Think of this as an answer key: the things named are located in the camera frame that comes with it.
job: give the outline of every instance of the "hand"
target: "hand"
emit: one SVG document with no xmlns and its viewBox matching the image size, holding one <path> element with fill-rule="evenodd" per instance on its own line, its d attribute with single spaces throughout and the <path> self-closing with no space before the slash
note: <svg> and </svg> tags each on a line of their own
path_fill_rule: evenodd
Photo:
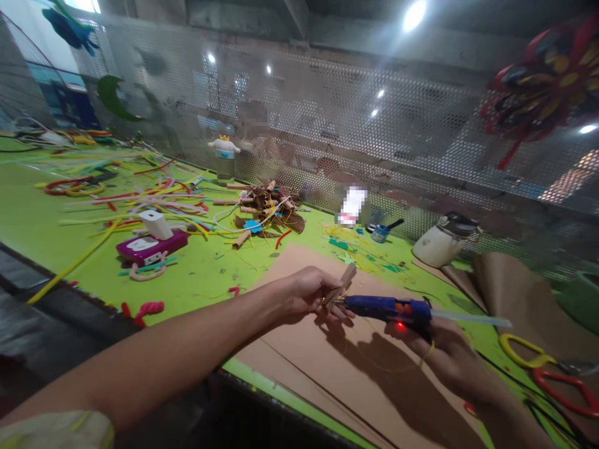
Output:
<svg viewBox="0 0 599 449">
<path fill-rule="evenodd" d="M 448 390 L 473 405 L 495 403 L 505 397 L 506 385 L 472 349 L 455 322 L 433 319 L 430 332 L 435 349 L 426 364 Z M 385 333 L 402 340 L 419 357 L 431 349 L 421 336 L 395 322 L 387 323 Z"/>
<path fill-rule="evenodd" d="M 289 301 L 290 313 L 299 314 L 305 312 L 326 313 L 321 302 L 323 298 L 333 289 L 343 285 L 340 279 L 322 271 L 315 266 L 306 267 L 280 280 L 284 295 Z M 352 327 L 352 318 L 356 315 L 343 307 L 334 306 L 328 317 L 333 323 L 342 322 Z"/>
</svg>

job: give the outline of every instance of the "green tabletop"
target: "green tabletop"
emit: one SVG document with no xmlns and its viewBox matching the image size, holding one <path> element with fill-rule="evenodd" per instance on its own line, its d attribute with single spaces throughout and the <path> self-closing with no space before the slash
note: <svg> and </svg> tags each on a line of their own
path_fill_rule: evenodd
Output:
<svg viewBox="0 0 599 449">
<path fill-rule="evenodd" d="M 0 140 L 0 146 L 3 150 L 21 148 L 6 138 Z M 107 156 L 121 151 L 99 146 L 86 147 L 82 150 L 104 153 Z M 2 208 L 0 241 L 41 266 L 58 273 L 99 238 L 89 237 L 90 234 L 104 229 L 102 223 L 60 225 L 59 220 L 89 220 L 122 214 L 125 213 L 125 205 L 115 203 L 119 207 L 118 212 L 111 211 L 107 205 L 65 206 L 65 203 L 85 201 L 89 198 L 44 194 L 43 190 L 34 185 L 59 179 L 55 175 L 46 173 L 51 169 L 51 165 L 43 165 L 41 166 L 43 170 L 39 169 L 38 164 L 45 164 L 50 160 L 49 153 L 50 151 L 37 151 L 0 155 L 0 206 Z M 52 161 L 58 159 L 59 157 L 52 157 Z M 119 176 L 106 183 L 108 187 L 102 195 L 118 195 L 135 191 L 138 187 L 143 189 L 155 184 L 156 179 L 143 175 L 136 176 L 130 170 L 130 168 L 146 170 L 149 167 L 147 164 L 130 162 L 127 165 L 128 169 L 120 167 Z M 203 173 L 198 168 L 188 167 L 188 169 L 198 176 Z M 194 175 L 189 171 L 176 170 L 176 176 L 189 179 Z M 206 177 L 214 178 L 214 175 L 206 173 Z M 200 183 L 198 187 L 202 189 L 199 193 L 210 199 L 235 199 L 239 194 L 237 190 L 220 188 L 206 181 Z M 210 207 L 207 214 L 210 219 L 215 213 L 230 207 L 213 206 L 209 203 L 207 205 Z M 189 244 L 176 252 L 177 262 L 170 265 L 163 276 L 148 282 L 137 282 L 128 276 L 118 276 L 121 267 L 117 260 L 115 246 L 125 238 L 130 238 L 131 234 L 113 234 L 73 271 L 67 280 L 78 281 L 83 291 L 97 296 L 101 301 L 111 302 L 116 306 L 127 302 L 133 314 L 147 301 L 164 301 L 165 310 L 162 313 L 145 318 L 145 322 L 151 326 L 173 316 L 232 297 L 233 293 L 227 291 L 229 287 L 238 286 L 242 292 L 250 288 L 276 260 L 276 255 L 290 242 L 308 246 L 327 257 L 345 257 L 345 249 L 330 243 L 330 234 L 333 234 L 340 240 L 353 243 L 350 250 L 357 249 L 357 251 L 349 255 L 356 259 L 361 269 L 371 272 L 374 276 L 422 292 L 433 301 L 442 304 L 444 309 L 464 312 L 464 307 L 470 303 L 459 290 L 411 263 L 413 256 L 410 242 L 391 237 L 387 243 L 377 244 L 368 234 L 360 236 L 355 231 L 335 228 L 334 218 L 330 214 L 312 210 L 302 212 L 301 215 L 306 219 L 304 232 L 286 236 L 278 250 L 275 249 L 275 239 L 252 238 L 240 250 L 234 251 L 230 243 L 235 237 L 211 235 L 206 240 L 203 236 L 193 235 L 189 239 Z M 232 218 L 233 215 L 223 218 L 222 223 L 228 228 L 233 228 Z M 401 262 L 405 262 L 404 267 L 399 266 Z M 457 301 L 460 303 L 458 305 L 448 296 L 449 294 L 460 297 L 463 302 Z M 513 376 L 536 389 L 528 373 L 501 351 L 493 327 L 464 324 L 463 328 L 477 349 L 499 366 L 505 367 Z M 228 360 L 223 368 L 348 440 L 364 447 L 372 447 L 354 432 L 238 360 L 234 358 Z M 525 397 L 523 389 L 518 385 L 509 380 L 506 382 L 516 395 Z M 565 441 L 550 425 L 545 423 L 545 428 L 556 444 L 567 447 Z M 486 432 L 483 433 L 485 442 L 492 447 L 488 435 Z"/>
</svg>

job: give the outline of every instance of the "green container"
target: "green container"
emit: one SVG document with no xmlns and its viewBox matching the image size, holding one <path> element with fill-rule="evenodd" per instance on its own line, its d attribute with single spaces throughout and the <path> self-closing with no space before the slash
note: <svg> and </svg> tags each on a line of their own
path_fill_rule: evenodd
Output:
<svg viewBox="0 0 599 449">
<path fill-rule="evenodd" d="M 599 275 L 577 272 L 557 302 L 579 324 L 599 336 Z"/>
</svg>

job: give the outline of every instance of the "scissors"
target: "scissors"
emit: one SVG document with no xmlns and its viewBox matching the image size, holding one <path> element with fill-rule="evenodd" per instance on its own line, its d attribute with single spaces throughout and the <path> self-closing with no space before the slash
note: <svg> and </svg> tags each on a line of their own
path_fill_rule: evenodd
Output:
<svg viewBox="0 0 599 449">
<path fill-rule="evenodd" d="M 47 184 L 44 192 L 48 195 L 88 196 L 102 193 L 106 186 L 102 181 L 114 178 L 117 174 L 106 170 L 99 176 L 83 176 L 71 180 L 60 180 Z"/>
<path fill-rule="evenodd" d="M 510 345 L 510 341 L 512 341 L 512 340 L 514 340 L 514 341 L 518 342 L 519 344 L 523 345 L 524 347 L 536 352 L 538 354 L 538 356 L 536 356 L 532 360 L 528 360 L 528 361 L 524 360 L 523 358 L 521 358 L 518 354 L 516 354 L 514 352 L 512 346 Z M 579 415 L 586 416 L 589 418 L 595 418 L 595 419 L 599 418 L 599 401 L 591 393 L 591 391 L 588 389 L 588 387 L 582 382 L 582 380 L 580 380 L 578 377 L 575 377 L 574 375 L 572 375 L 572 374 L 590 375 L 590 374 L 592 374 L 592 372 L 597 371 L 596 364 L 594 364 L 595 366 L 590 369 L 581 371 L 581 368 L 580 368 L 581 366 L 591 366 L 593 364 L 589 364 L 587 362 L 578 362 L 575 360 L 568 360 L 568 361 L 556 360 L 554 357 L 547 354 L 539 346 L 532 344 L 531 342 L 529 342 L 523 338 L 520 338 L 518 336 L 512 335 L 512 334 L 502 334 L 499 337 L 499 344 L 501 345 L 501 348 L 504 350 L 504 352 L 510 357 L 510 359 L 512 359 L 514 362 L 516 362 L 516 364 L 518 364 L 519 366 L 521 366 L 523 368 L 528 368 L 528 369 L 532 370 L 532 377 L 533 377 L 535 383 L 543 391 L 545 391 L 546 393 L 549 393 L 557 401 L 559 401 L 562 405 L 564 405 L 565 407 L 568 407 L 570 410 L 578 413 Z M 560 373 L 542 369 L 542 367 L 547 364 L 554 364 L 554 365 L 559 366 L 568 375 L 563 375 Z M 547 382 L 547 379 L 559 380 L 561 382 L 570 384 L 570 385 L 578 388 L 580 390 L 580 392 L 582 393 L 582 395 L 587 403 L 588 408 L 580 407 L 580 406 L 570 402 L 565 397 L 561 396 L 558 392 L 556 392 L 553 388 L 551 388 L 551 386 Z"/>
</svg>

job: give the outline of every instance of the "sleeve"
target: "sleeve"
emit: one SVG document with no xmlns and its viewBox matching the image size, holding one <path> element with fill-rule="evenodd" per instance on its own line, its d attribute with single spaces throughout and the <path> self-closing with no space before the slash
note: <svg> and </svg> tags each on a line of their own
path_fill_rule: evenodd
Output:
<svg viewBox="0 0 599 449">
<path fill-rule="evenodd" d="M 100 412 L 45 413 L 0 428 L 0 449 L 109 449 L 114 428 Z"/>
</svg>

